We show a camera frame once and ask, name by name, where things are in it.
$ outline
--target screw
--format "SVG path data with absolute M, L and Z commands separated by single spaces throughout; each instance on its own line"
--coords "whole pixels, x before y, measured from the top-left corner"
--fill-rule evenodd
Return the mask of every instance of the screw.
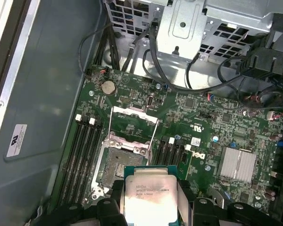
M 236 209 L 239 209 L 239 210 L 242 210 L 242 209 L 243 209 L 243 206 L 240 205 L 240 204 L 235 204 L 234 207 L 235 207 Z
M 109 145 L 110 145 L 110 146 L 115 146 L 115 141 L 110 140 L 110 141 L 109 141 Z
M 200 199 L 199 202 L 202 204 L 207 204 L 208 201 L 206 199 Z
M 204 168 L 206 171 L 210 171 L 211 170 L 211 167 L 210 166 L 205 166 Z
M 0 108 L 4 106 L 4 102 L 0 101 Z

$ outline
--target integrated circuit chip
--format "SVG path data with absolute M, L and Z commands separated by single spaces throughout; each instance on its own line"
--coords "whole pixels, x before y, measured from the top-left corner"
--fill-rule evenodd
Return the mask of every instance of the integrated circuit chip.
M 181 158 L 181 161 L 185 163 L 185 161 L 187 161 L 187 157 L 188 157 L 188 154 L 186 152 L 184 152 L 183 156 Z
M 185 106 L 186 106 L 186 107 L 193 108 L 193 106 L 194 106 L 194 100 L 193 100 L 193 99 L 187 99 L 187 100 L 185 101 Z
M 232 116 L 230 114 L 224 113 L 222 116 L 222 121 L 226 123 L 230 123 Z
M 244 203 L 247 203 L 249 201 L 249 196 L 250 196 L 249 194 L 241 192 L 241 194 L 240 194 L 240 201 L 244 202 Z
M 146 165 L 147 159 L 139 154 L 126 152 L 117 148 L 106 148 L 101 166 L 104 166 L 101 182 L 103 186 L 112 188 L 115 180 L 124 179 L 125 166 Z

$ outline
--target metal tab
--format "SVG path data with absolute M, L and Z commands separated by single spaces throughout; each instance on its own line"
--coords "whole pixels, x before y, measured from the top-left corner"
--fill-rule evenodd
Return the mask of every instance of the metal tab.
M 207 23 L 203 5 L 204 0 L 175 0 L 171 7 L 165 7 L 157 35 L 159 52 L 172 54 L 176 48 L 179 57 L 195 57 Z

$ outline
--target chipset heatsink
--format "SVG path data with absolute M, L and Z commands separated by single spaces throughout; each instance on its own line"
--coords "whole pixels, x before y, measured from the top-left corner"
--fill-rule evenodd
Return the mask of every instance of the chipset heatsink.
M 218 168 L 218 174 L 250 183 L 254 171 L 256 154 L 224 147 Z

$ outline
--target white label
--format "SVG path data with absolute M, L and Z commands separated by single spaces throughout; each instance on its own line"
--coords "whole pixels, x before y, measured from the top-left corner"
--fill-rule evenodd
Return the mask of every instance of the white label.
M 6 157 L 19 155 L 22 142 L 24 139 L 26 127 L 27 124 L 17 124 L 15 126 L 13 136 L 11 137 L 11 141 L 9 143 L 8 153 Z
M 201 141 L 200 138 L 192 137 L 191 145 L 199 147 L 200 141 Z

